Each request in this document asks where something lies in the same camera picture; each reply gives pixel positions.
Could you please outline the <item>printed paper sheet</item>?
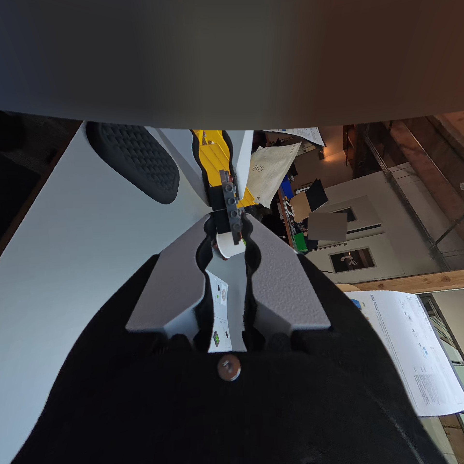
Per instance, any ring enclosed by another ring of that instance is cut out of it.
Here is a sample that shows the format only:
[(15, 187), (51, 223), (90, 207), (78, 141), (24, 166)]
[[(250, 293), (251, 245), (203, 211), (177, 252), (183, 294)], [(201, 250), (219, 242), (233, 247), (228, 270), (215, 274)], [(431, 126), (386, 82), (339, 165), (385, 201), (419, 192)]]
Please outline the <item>printed paper sheet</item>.
[(306, 141), (312, 144), (317, 144), (323, 147), (326, 146), (318, 127), (297, 128), (297, 129), (268, 129), (268, 130), (262, 130), (262, 131), (275, 132), (275, 133), (280, 133), (280, 134), (288, 134), (290, 136), (297, 136), (297, 137), (305, 139)]

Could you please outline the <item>cardboard box with black flap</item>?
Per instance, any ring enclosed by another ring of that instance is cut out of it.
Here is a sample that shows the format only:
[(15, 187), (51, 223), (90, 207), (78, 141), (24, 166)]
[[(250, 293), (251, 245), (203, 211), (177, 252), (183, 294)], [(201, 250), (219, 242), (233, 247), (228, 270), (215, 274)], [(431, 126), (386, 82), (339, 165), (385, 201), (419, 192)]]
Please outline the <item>cardboard box with black flap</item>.
[(290, 200), (293, 211), (293, 220), (295, 223), (307, 219), (310, 213), (315, 212), (321, 206), (328, 202), (327, 194), (320, 179), (316, 179), (311, 186), (301, 191)]

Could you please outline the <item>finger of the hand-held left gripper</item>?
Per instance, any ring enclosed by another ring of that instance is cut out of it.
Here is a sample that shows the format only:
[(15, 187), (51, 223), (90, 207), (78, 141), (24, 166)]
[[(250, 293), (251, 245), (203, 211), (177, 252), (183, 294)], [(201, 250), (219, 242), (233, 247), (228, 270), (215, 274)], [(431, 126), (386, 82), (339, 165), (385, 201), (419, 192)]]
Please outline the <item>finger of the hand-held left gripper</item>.
[(200, 143), (194, 132), (179, 129), (156, 129), (156, 139), (163, 144), (177, 163), (195, 193), (206, 206), (211, 206), (210, 183), (206, 169), (200, 162)]
[(238, 207), (254, 205), (254, 197), (247, 189), (252, 154), (253, 130), (222, 131), (222, 136), (229, 149), (229, 168), (236, 186)]

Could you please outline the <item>white paper cup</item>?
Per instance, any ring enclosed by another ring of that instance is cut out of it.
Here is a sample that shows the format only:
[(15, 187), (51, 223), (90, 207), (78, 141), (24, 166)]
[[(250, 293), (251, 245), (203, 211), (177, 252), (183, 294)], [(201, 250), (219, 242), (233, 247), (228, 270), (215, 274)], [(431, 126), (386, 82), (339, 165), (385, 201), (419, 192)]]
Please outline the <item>white paper cup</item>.
[(243, 239), (240, 239), (237, 245), (235, 244), (232, 232), (217, 233), (212, 246), (223, 260), (228, 260), (246, 250)]

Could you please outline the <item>grey brick assembly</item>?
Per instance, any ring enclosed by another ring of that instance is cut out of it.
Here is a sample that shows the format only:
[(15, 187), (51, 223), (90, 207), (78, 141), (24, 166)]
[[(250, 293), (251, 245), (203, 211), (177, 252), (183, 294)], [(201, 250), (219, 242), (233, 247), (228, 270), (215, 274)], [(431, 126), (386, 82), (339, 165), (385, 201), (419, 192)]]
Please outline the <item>grey brick assembly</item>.
[(220, 184), (210, 186), (209, 198), (213, 220), (218, 234), (230, 232), (235, 246), (239, 245), (242, 235), (241, 212), (238, 207), (237, 189), (229, 171), (219, 171)]

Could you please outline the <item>yellow plastic parts bin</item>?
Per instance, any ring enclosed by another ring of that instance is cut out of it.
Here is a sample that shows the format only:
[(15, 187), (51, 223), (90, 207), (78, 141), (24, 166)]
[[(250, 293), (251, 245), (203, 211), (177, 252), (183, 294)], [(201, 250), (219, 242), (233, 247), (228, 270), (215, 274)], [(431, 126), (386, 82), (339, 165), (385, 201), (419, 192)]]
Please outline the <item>yellow plastic parts bin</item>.
[(229, 149), (222, 136), (222, 130), (193, 130), (199, 139), (200, 162), (206, 169), (210, 186), (219, 185), (219, 171), (229, 171)]

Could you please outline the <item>white numbered paper bag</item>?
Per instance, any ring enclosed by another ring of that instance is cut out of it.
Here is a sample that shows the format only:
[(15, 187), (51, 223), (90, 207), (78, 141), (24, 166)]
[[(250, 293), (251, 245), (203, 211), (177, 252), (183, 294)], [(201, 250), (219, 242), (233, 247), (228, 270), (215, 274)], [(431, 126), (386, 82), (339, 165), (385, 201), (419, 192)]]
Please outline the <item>white numbered paper bag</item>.
[(247, 188), (258, 204), (270, 208), (300, 145), (298, 142), (281, 147), (260, 147), (252, 153)]

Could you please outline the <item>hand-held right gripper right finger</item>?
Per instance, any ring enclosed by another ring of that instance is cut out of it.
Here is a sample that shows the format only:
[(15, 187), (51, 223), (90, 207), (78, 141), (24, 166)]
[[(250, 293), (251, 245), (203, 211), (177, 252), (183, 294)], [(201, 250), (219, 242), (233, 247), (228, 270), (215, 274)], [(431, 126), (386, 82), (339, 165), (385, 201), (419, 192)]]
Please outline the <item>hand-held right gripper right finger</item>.
[(326, 312), (300, 262), (299, 254), (247, 213), (244, 333), (270, 340), (275, 334), (330, 328)]

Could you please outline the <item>black padded wrist rest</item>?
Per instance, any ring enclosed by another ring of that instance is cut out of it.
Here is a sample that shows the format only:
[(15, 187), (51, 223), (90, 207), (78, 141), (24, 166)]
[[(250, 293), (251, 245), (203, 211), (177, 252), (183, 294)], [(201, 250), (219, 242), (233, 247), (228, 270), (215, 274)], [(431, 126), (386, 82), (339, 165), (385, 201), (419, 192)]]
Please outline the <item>black padded wrist rest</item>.
[(85, 135), (96, 154), (154, 201), (175, 201), (177, 164), (144, 126), (88, 121)]

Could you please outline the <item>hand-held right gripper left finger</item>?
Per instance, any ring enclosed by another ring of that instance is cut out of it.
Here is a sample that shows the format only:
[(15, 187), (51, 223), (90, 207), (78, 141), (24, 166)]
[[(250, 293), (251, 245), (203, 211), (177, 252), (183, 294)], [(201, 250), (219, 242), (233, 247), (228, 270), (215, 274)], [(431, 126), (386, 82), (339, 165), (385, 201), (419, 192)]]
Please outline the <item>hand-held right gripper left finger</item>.
[(206, 268), (212, 260), (213, 219), (205, 215), (158, 256), (126, 324), (131, 333), (182, 334), (208, 351), (213, 299)]

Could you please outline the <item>brick instruction booklet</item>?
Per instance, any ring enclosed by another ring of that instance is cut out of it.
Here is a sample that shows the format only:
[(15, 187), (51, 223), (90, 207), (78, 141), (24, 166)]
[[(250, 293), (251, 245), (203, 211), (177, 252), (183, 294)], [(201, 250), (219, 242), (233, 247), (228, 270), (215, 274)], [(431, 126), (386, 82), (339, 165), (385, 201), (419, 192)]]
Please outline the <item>brick instruction booklet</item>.
[(209, 353), (229, 352), (232, 350), (231, 332), (228, 324), (228, 289), (226, 282), (206, 271), (211, 284), (213, 298), (213, 329)]

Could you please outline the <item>printed instruction sheet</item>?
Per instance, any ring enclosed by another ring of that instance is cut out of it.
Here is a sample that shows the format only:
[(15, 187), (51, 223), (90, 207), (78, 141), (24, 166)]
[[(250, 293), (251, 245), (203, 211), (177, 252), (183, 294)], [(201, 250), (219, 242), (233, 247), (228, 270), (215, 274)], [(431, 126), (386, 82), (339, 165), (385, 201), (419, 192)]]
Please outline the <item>printed instruction sheet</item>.
[(445, 325), (429, 316), (418, 295), (349, 291), (382, 340), (415, 413), (436, 417), (463, 413), (463, 357)]

